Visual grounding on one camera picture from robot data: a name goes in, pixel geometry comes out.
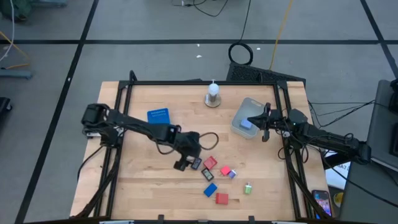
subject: concrete floor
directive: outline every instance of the concrete floor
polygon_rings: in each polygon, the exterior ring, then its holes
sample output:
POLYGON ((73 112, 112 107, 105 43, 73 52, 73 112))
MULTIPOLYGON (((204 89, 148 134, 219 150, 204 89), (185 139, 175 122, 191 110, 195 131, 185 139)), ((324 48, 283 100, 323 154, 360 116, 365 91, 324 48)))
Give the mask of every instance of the concrete floor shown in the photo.
MULTIPOLYGON (((35 9, 26 23, 16 25, 16 39, 78 40, 93 0, 69 0, 65 8, 35 9)), ((367 0, 385 39, 398 39, 394 0, 367 0)), ((193 7, 174 7, 166 0, 100 0, 87 39, 167 40, 238 39, 248 0, 229 0, 217 18, 193 7)), ((289 1, 252 0, 244 39, 275 39, 289 1)), ((216 12, 222 1, 209 1, 204 10, 216 12)), ((10 36, 11 23, 0 20, 10 36)), ((360 1, 295 1, 282 39, 377 40, 360 1)), ((0 96, 12 99, 0 134, 0 223, 12 223, 25 194, 76 45, 21 44, 32 59, 31 80, 0 79, 0 96)), ((85 45, 55 130, 49 154, 27 213, 26 222, 67 218, 76 188, 86 139, 81 114, 95 102, 101 82, 125 80, 133 69, 139 80, 225 80, 229 44, 85 45)), ((252 44, 252 66, 268 68, 272 44, 252 44)), ((398 59, 398 46, 388 46, 398 59)), ((237 48, 234 58, 245 61, 237 48)), ((312 102, 371 101, 380 79, 394 74, 380 45, 279 45, 273 70, 307 79, 312 102)), ((0 67, 23 61, 13 50, 0 67)), ((318 113, 344 106, 316 105, 318 113)), ((372 107, 326 128, 354 133, 366 140, 372 107)), ((324 116, 327 123, 340 114, 324 116)))

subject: desk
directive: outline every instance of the desk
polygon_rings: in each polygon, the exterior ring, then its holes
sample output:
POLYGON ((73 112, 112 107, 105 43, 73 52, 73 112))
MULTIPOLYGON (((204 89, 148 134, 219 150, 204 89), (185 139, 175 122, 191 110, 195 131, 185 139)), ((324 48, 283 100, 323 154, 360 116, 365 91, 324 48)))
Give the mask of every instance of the desk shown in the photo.
MULTIPOLYGON (((104 82, 98 102, 113 106, 117 87, 118 82, 104 82)), ((231 120, 245 97, 264 104, 270 102, 275 109, 273 87, 220 86, 222 102, 217 108, 204 104, 207 88, 207 85, 134 85, 129 116, 146 121, 147 111, 168 108, 172 123, 181 125, 183 132, 218 133, 220 143, 212 151, 202 151, 201 158, 213 156, 218 161, 211 170, 215 176, 213 182, 218 186, 218 193, 229 194, 229 204, 217 205, 215 194, 211 198, 203 194, 209 182, 199 170, 187 167, 181 172, 173 169, 180 154, 163 156, 152 141, 128 131, 123 142, 113 219, 155 220, 163 214, 167 220, 247 220, 249 215, 254 215, 256 220, 294 220, 285 162, 277 157, 277 151, 282 147, 280 136, 271 131, 270 140, 264 143, 261 134, 247 140, 230 129, 231 120), (233 180, 218 172, 224 165, 238 173, 233 180), (247 182, 253 187, 251 195, 245 195, 243 191, 247 182)), ((311 118, 303 83, 288 82, 288 88, 292 108, 311 118)), ((99 141, 98 138, 88 141, 85 157, 98 148, 99 141)), ((71 215, 77 214, 98 188, 103 158, 104 151, 82 169, 71 215)), ((328 190, 319 152, 310 150, 304 168, 309 190, 328 190)), ((300 211, 305 217, 303 197, 298 188, 297 191, 300 211)), ((103 202, 107 197, 108 193, 105 193, 103 202)))

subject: yellow cable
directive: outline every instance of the yellow cable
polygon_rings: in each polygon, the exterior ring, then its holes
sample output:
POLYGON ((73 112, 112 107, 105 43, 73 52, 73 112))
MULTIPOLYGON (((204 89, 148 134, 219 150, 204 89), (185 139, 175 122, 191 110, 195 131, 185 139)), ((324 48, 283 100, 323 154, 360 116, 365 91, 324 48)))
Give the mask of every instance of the yellow cable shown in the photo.
MULTIPOLYGON (((8 39, 8 37, 7 37, 5 34, 3 34, 3 32, 0 31, 0 35, 2 35, 10 44, 12 44, 13 47, 15 47, 22 55, 24 55, 25 58, 26 58, 28 61, 30 61, 29 56, 28 56, 23 50, 21 50, 17 45, 15 45, 14 43, 12 43, 11 40, 8 39)), ((13 65, 13 66, 7 67, 6 69, 18 68, 18 67, 23 67, 23 66, 28 66, 28 65, 29 65, 29 63, 23 63, 23 64, 20 64, 20 65, 13 65)))
POLYGON ((277 36, 276 41, 275 41, 274 51, 272 53, 271 64, 269 65, 269 70, 272 69, 272 65, 274 64, 274 57, 275 57, 276 48, 278 48, 278 41, 279 41, 280 35, 282 34, 282 30, 285 27, 287 15, 289 14, 290 8, 292 7, 292 3, 293 3, 293 0, 290 0, 289 6, 287 6, 287 9, 286 9, 286 12, 285 12, 284 20, 282 21, 282 24, 280 25, 279 33, 278 33, 278 36, 277 36))

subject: red cube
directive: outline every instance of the red cube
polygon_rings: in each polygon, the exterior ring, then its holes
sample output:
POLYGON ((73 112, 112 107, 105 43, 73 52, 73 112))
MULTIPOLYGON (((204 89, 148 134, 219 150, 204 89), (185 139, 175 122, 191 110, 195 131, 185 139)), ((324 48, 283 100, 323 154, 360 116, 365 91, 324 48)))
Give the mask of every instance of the red cube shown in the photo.
POLYGON ((221 169, 221 173, 222 173, 223 175, 228 175, 229 172, 231 172, 231 169, 230 169, 228 166, 224 166, 224 167, 221 169))
POLYGON ((205 162, 203 162, 203 165, 207 167, 207 169, 213 168, 217 164, 217 161, 213 158, 213 156, 210 156, 205 162))
POLYGON ((228 204, 228 194, 216 194, 216 203, 227 205, 228 204))

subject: smartphone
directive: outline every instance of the smartphone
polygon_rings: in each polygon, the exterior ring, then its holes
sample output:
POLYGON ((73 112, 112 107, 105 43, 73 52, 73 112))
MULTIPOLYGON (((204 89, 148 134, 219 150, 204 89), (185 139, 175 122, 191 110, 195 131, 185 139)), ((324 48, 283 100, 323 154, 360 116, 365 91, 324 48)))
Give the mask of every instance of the smartphone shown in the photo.
POLYGON ((313 190, 312 195, 323 210, 331 216, 331 203, 329 193, 325 190, 313 190))

